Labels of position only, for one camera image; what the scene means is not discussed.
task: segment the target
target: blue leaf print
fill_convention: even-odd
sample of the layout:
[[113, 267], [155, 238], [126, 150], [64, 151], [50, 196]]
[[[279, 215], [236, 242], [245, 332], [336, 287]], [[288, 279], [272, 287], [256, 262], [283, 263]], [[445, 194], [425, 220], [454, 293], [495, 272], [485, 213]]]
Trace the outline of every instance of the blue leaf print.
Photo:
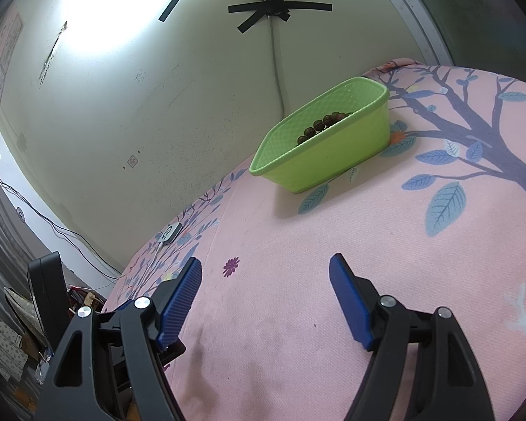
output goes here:
[[353, 168], [349, 169], [349, 171], [348, 171], [349, 182], [353, 183], [353, 181], [356, 179], [357, 175], [358, 175], [358, 168], [357, 167], [353, 167]]
[[475, 141], [466, 152], [466, 159], [477, 163], [483, 158], [483, 144], [480, 141]]
[[189, 239], [191, 239], [191, 233], [185, 233], [183, 236], [181, 236], [178, 240], [177, 240], [177, 245], [180, 246], [180, 245], [183, 245], [184, 243], [187, 243], [189, 241]]
[[179, 277], [179, 275], [181, 274], [181, 269], [183, 268], [176, 269], [174, 272], [172, 272], [171, 277], [169, 279], [175, 280], [177, 277]]
[[306, 199], [304, 199], [298, 208], [299, 214], [305, 214], [315, 207], [321, 202], [321, 200], [325, 197], [329, 190], [329, 184], [324, 183], [321, 187], [316, 188], [313, 192], [311, 192]]
[[391, 124], [390, 131], [393, 133], [394, 131], [405, 131], [407, 129], [407, 123], [403, 122], [402, 120], [396, 120], [394, 123]]
[[209, 205], [214, 206], [215, 204], [218, 204], [220, 201], [222, 201], [223, 197], [224, 197], [224, 195], [218, 195], [211, 202], [209, 202]]
[[427, 98], [428, 96], [432, 96], [434, 94], [435, 92], [432, 90], [417, 90], [416, 92], [411, 92], [402, 96], [405, 98]]
[[189, 221], [190, 221], [191, 223], [193, 223], [193, 222], [197, 219], [197, 217], [198, 217], [200, 214], [201, 214], [201, 212], [195, 212], [195, 213], [189, 218]]
[[428, 188], [434, 184], [436, 177], [430, 174], [418, 174], [411, 177], [406, 183], [402, 185], [403, 189], [414, 191], [418, 189]]
[[504, 92], [499, 95], [504, 101], [526, 101], [526, 94], [522, 92]]
[[407, 136], [405, 139], [402, 139], [401, 141], [387, 146], [380, 156], [396, 156], [401, 155], [403, 152], [406, 152], [409, 150], [413, 145], [415, 144], [416, 136]]
[[187, 263], [187, 260], [193, 256], [193, 253], [195, 253], [195, 250], [197, 250], [197, 247], [199, 245], [199, 242], [197, 242], [195, 245], [193, 245], [189, 251], [187, 252], [187, 254], [183, 257], [183, 259], [181, 260], [181, 264], [180, 264], [180, 269], [185, 266], [185, 264]]
[[454, 141], [444, 140], [444, 150], [446, 153], [453, 157], [460, 156], [460, 147]]
[[431, 150], [430, 152], [417, 155], [415, 158], [427, 164], [449, 164], [457, 160], [457, 158], [448, 155], [446, 150]]
[[243, 175], [243, 173], [244, 173], [245, 171], [247, 171], [247, 169], [240, 169], [240, 170], [238, 171], [238, 173], [236, 174], [236, 180], [238, 180], [238, 179]]
[[432, 197], [427, 216], [425, 230], [429, 237], [436, 236], [447, 226], [456, 221], [466, 208], [466, 192], [459, 182], [451, 182], [436, 192]]

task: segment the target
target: brown bead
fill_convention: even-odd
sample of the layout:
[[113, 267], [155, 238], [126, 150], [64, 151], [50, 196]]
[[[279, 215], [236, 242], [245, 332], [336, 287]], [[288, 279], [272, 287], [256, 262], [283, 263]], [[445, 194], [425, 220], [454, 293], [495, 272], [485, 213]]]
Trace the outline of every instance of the brown bead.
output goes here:
[[335, 120], [331, 115], [326, 115], [324, 117], [324, 123], [327, 128], [329, 128], [331, 125], [334, 125], [337, 123], [337, 120]]
[[306, 136], [308, 139], [311, 137], [314, 137], [316, 135], [316, 130], [312, 127], [308, 127], [304, 130], [304, 136]]
[[316, 120], [313, 123], [313, 127], [315, 128], [316, 131], [323, 131], [325, 129], [325, 123], [323, 120]]

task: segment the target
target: black cable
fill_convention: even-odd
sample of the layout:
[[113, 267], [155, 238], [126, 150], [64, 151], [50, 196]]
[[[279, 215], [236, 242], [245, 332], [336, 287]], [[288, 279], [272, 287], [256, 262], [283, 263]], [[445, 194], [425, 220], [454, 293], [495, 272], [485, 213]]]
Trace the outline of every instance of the black cable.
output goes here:
[[64, 227], [59, 226], [56, 223], [54, 223], [50, 218], [48, 218], [47, 216], [45, 216], [42, 213], [40, 213], [37, 209], [35, 209], [33, 207], [33, 205], [26, 198], [24, 198], [14, 187], [12, 187], [11, 185], [8, 185], [7, 183], [3, 182], [1, 178], [0, 178], [0, 184], [3, 187], [5, 187], [10, 193], [14, 194], [16, 197], [18, 197], [20, 200], [22, 200], [24, 203], [26, 203], [38, 216], [40, 216], [43, 220], [45, 220], [45, 222], [49, 223], [49, 226], [51, 226], [53, 231], [55, 233], [57, 233], [57, 234], [62, 235], [63, 237], [61, 237], [61, 239], [66, 240], [66, 242], [68, 242], [70, 245], [72, 245], [80, 253], [80, 255], [82, 255], [82, 257], [88, 262], [88, 264], [90, 264], [91, 267], [93, 267], [96, 271], [98, 271], [104, 277], [107, 277], [107, 278], [110, 278], [110, 279], [113, 279], [113, 280], [117, 280], [118, 277], [113, 277], [112, 275], [107, 275], [105, 272], [103, 272], [101, 269], [99, 269], [95, 264], [93, 264], [90, 260], [88, 260], [88, 258], [82, 252], [82, 250], [74, 242], [72, 242], [72, 240], [70, 240], [70, 236], [65, 234], [65, 233], [63, 233], [61, 231], [61, 229], [65, 230], [65, 231], [68, 231], [70, 233], [73, 233], [76, 236], [80, 236], [91, 247], [91, 249], [94, 251], [94, 253], [96, 253], [96, 255], [98, 255], [98, 257], [101, 259], [101, 261], [103, 261], [105, 264], [107, 264], [107, 266], [111, 267], [111, 269], [113, 269], [116, 272], [118, 272], [113, 266], [111, 266], [107, 261], [105, 261], [101, 257], [101, 255], [99, 255], [99, 253], [93, 248], [93, 246], [87, 241], [87, 239], [84, 236], [82, 236], [81, 234], [79, 234], [79, 233], [77, 233], [75, 231], [72, 231], [70, 229], [64, 228]]
[[45, 220], [45, 222], [47, 222], [49, 224], [49, 226], [51, 226], [51, 228], [53, 229], [53, 231], [60, 236], [61, 239], [65, 240], [66, 242], [68, 242], [70, 245], [72, 245], [79, 253], [80, 255], [82, 255], [82, 257], [90, 264], [91, 267], [93, 267], [94, 269], [96, 269], [99, 273], [101, 273], [104, 277], [107, 277], [107, 278], [110, 278], [110, 279], [113, 279], [113, 280], [117, 280], [118, 278], [116, 277], [113, 277], [111, 275], [107, 275], [106, 273], [104, 273], [101, 269], [99, 269], [96, 265], [94, 265], [90, 260], [88, 260], [88, 258], [82, 253], [82, 250], [80, 250], [80, 248], [74, 244], [74, 242], [72, 240], [70, 240], [70, 236], [68, 234], [65, 234], [63, 233], [62, 231], [60, 231], [59, 229], [57, 229], [57, 227], [61, 228], [59, 225], [57, 225], [56, 223], [54, 223], [51, 219], [49, 219], [47, 216], [41, 214], [37, 209], [35, 209], [31, 203], [29, 201], [27, 201], [21, 194], [19, 194], [19, 192], [17, 192], [14, 188], [12, 188], [11, 186], [9, 186], [8, 184], [6, 183], [1, 183], [2, 186], [4, 188], [6, 188], [8, 191], [10, 191], [10, 193], [14, 194], [15, 196], [17, 196], [19, 199], [21, 199], [23, 202], [25, 202], [38, 216], [40, 216], [43, 220]]
[[275, 30], [273, 29], [273, 26], [272, 26], [272, 16], [267, 14], [267, 19], [269, 20], [269, 27], [271, 29], [272, 66], [273, 66], [273, 72], [275, 74], [276, 89], [279, 92], [279, 104], [281, 105], [281, 120], [282, 120], [286, 117], [286, 111], [284, 109], [284, 97], [283, 97], [283, 90], [281, 88], [281, 80], [279, 79], [279, 70], [276, 65]]
[[25, 199], [15, 188], [13, 188], [12, 186], [8, 185], [7, 183], [3, 182], [2, 179], [0, 178], [0, 183], [7, 186], [8, 188], [10, 188], [12, 190], [12, 192], [14, 194], [16, 194], [23, 202], [25, 202], [31, 209], [33, 209], [38, 215], [40, 215], [43, 219], [47, 220], [48, 222], [51, 222], [53, 226], [55, 226], [56, 228], [58, 229], [62, 229], [64, 231], [67, 231], [67, 232], [70, 232], [72, 234], [74, 234], [75, 236], [79, 236], [81, 237], [84, 242], [86, 242], [88, 244], [88, 246], [91, 248], [91, 250], [94, 251], [94, 253], [99, 257], [99, 259], [101, 259], [101, 261], [103, 261], [105, 264], [107, 264], [107, 266], [109, 266], [111, 269], [115, 270], [116, 272], [118, 272], [118, 270], [116, 270], [113, 266], [111, 266], [107, 261], [105, 261], [101, 255], [97, 252], [97, 250], [93, 247], [93, 245], [90, 244], [90, 242], [88, 242], [88, 240], [80, 233], [77, 233], [76, 231], [73, 231], [71, 229], [67, 229], [67, 228], [63, 228], [62, 226], [60, 225], [57, 225], [56, 223], [54, 223], [50, 218], [47, 218], [46, 216], [42, 215], [39, 211], [37, 211], [30, 203], [27, 199]]

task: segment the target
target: pink bedsheet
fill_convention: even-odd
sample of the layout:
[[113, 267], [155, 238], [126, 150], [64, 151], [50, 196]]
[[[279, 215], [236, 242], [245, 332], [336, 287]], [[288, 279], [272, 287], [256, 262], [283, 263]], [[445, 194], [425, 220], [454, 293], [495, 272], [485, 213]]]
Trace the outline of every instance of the pink bedsheet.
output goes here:
[[[166, 371], [189, 421], [344, 419], [369, 354], [329, 283], [337, 252], [408, 308], [453, 310], [498, 421], [526, 397], [526, 84], [407, 59], [366, 75], [391, 93], [384, 152], [299, 195], [246, 160], [173, 220], [185, 228], [150, 270], [148, 242], [109, 297], [107, 310], [202, 261], [187, 352]], [[411, 350], [394, 420], [413, 366]]]

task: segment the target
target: small white device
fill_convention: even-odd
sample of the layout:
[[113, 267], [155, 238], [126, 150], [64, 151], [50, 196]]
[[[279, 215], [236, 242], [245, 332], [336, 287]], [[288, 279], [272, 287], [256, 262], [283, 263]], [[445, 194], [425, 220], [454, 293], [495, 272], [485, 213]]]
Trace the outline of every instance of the small white device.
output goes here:
[[166, 230], [158, 238], [158, 246], [156, 248], [156, 253], [154, 254], [154, 259], [150, 261], [150, 264], [146, 267], [146, 270], [149, 270], [151, 267], [154, 267], [156, 263], [156, 258], [158, 256], [158, 253], [160, 253], [161, 248], [164, 245], [169, 245], [170, 243], [172, 243], [182, 229], [183, 225], [180, 222], [172, 223], [166, 228]]
[[162, 233], [160, 239], [158, 239], [158, 243], [172, 243], [175, 240], [175, 237], [177, 237], [177, 234], [179, 234], [182, 229], [183, 225], [181, 223], [173, 223]]

